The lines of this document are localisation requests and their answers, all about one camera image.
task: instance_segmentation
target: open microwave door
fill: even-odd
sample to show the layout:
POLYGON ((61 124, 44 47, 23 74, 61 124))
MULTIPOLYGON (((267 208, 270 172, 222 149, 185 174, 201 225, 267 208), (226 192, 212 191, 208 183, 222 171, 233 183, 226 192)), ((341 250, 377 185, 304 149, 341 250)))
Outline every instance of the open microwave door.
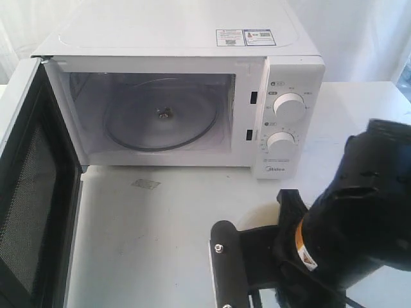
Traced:
POLYGON ((63 307, 81 166, 40 59, 0 99, 0 307, 63 307))

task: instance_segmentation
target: timer knob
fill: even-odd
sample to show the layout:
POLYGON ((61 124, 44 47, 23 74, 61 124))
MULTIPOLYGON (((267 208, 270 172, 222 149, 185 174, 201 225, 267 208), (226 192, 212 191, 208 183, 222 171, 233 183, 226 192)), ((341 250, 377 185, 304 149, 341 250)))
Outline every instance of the timer knob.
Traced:
POLYGON ((275 157, 290 157, 296 148, 294 136, 290 133, 275 133, 267 139, 267 149, 275 157))
POLYGON ((281 122, 293 123, 303 117, 306 106, 300 95, 296 93, 286 93, 275 100, 273 110, 275 116, 281 122))

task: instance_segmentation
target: midea logo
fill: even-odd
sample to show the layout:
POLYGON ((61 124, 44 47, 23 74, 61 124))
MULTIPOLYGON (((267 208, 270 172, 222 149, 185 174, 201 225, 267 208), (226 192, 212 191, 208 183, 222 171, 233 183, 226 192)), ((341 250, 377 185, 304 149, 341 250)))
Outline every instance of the midea logo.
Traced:
POLYGON ((285 171, 285 168, 274 168, 274 167, 271 167, 271 166, 267 166, 265 168, 265 171, 285 171))

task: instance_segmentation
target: table surface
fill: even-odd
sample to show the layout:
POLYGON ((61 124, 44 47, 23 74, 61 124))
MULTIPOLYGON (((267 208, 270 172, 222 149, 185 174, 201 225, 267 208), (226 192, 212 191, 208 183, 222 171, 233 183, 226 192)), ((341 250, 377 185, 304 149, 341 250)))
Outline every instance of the table surface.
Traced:
MULTIPOLYGON (((212 225, 276 223, 280 189, 299 189, 310 206, 333 178, 347 137, 373 117, 411 124, 411 104, 389 82, 324 83, 291 180, 256 180, 235 167, 91 166, 82 177, 67 306, 214 307, 212 225), (138 180, 160 184, 141 188, 138 180)), ((411 273, 384 267, 348 295, 368 308, 408 307, 410 284, 411 273)), ((273 291, 262 297, 278 307, 273 291)))

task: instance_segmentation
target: warning label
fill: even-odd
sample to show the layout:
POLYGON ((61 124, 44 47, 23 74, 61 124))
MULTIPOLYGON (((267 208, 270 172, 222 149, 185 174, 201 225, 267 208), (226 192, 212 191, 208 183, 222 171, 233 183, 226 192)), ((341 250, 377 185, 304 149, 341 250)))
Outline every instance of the warning label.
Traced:
POLYGON ((308 270, 313 271, 317 268, 317 263, 308 253, 307 248, 304 245, 304 241, 302 240, 302 220, 300 221, 297 230, 295 231, 295 246, 297 248, 298 255, 302 263, 308 268, 308 270))
POLYGON ((275 46, 275 40, 270 29, 244 30, 247 46, 275 46))
POLYGON ((216 30, 217 46, 245 46, 243 30, 216 30))

